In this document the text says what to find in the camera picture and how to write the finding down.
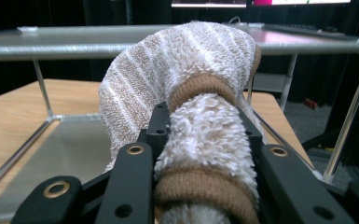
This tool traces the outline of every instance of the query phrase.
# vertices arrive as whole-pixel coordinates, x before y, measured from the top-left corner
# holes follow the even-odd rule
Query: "monitor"
[[[247,0],[172,0],[172,7],[213,7],[241,8],[246,7]]]
[[[252,6],[345,4],[351,0],[252,0]]]

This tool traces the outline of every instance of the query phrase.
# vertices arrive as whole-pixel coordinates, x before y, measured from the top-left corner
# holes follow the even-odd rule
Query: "screw hole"
[[[333,213],[331,213],[330,210],[322,206],[314,207],[313,211],[316,213],[316,215],[323,217],[324,219],[332,220],[334,218]]]
[[[115,210],[115,215],[120,218],[128,217],[132,213],[132,207],[128,204],[122,204]]]
[[[138,155],[144,152],[144,148],[141,146],[133,146],[127,149],[127,153],[131,155]]]
[[[279,157],[285,157],[288,155],[287,151],[279,148],[279,147],[273,147],[269,150],[272,154],[274,154],[275,156],[279,156]]]
[[[49,199],[57,198],[66,193],[70,188],[70,184],[66,181],[59,180],[50,184],[43,191],[43,196]]]

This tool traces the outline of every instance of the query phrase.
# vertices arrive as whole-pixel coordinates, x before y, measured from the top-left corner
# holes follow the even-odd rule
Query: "dark wall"
[[[85,25],[81,0],[0,0],[0,31],[19,26]],[[90,62],[40,62],[45,77],[93,79]],[[36,81],[32,62],[0,62],[0,94]]]
[[[356,35],[359,35],[359,23],[356,27]],[[331,133],[340,129],[345,120],[346,112],[350,107],[352,98],[359,83],[359,55],[350,55],[346,69],[339,82],[337,98],[333,104],[332,111],[327,122],[325,132]],[[348,144],[345,145],[344,160],[350,161],[355,157],[354,151],[359,151],[359,109],[358,115],[354,120],[354,125],[348,137]]]
[[[163,24],[189,21],[228,22],[239,16],[245,22],[335,26],[339,32],[356,34],[359,0],[343,6],[248,7],[247,9],[176,9],[167,0],[0,0],[0,30],[19,26],[83,26],[113,24]],[[131,9],[125,18],[126,9]],[[300,56],[289,100],[305,97],[332,103],[344,70],[346,56]],[[40,62],[44,77],[101,81],[111,60]],[[288,57],[262,59],[260,72],[285,73]],[[35,81],[32,63],[0,63],[0,94]]]

